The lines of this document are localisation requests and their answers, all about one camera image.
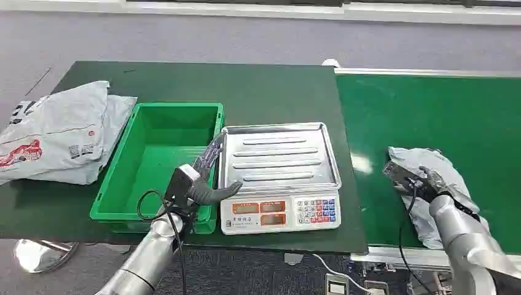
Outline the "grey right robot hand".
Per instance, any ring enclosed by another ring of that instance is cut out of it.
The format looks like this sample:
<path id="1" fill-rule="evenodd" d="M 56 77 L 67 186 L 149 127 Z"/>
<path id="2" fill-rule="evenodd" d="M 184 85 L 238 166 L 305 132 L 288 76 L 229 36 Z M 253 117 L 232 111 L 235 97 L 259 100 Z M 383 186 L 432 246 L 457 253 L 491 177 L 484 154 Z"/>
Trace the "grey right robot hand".
<path id="1" fill-rule="evenodd" d="M 419 166 L 418 169 L 421 173 L 415 175 L 410 183 L 413 195 L 428 203 L 441 195 L 453 197 L 441 175 L 425 166 Z"/>

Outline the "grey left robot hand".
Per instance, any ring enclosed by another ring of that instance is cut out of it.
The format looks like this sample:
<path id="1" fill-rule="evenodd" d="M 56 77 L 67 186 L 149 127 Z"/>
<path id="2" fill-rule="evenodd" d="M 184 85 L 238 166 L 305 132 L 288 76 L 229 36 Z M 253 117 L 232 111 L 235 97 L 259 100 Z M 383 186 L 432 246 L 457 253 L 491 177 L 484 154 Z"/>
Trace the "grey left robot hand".
<path id="1" fill-rule="evenodd" d="M 236 195 L 243 185 L 241 181 L 235 181 L 223 189 L 213 189 L 208 185 L 211 167 L 222 151 L 223 142 L 224 133 L 220 132 L 193 162 L 192 167 L 199 173 L 200 177 L 194 181 L 190 188 L 189 197 L 199 205 L 212 205 L 228 199 Z"/>

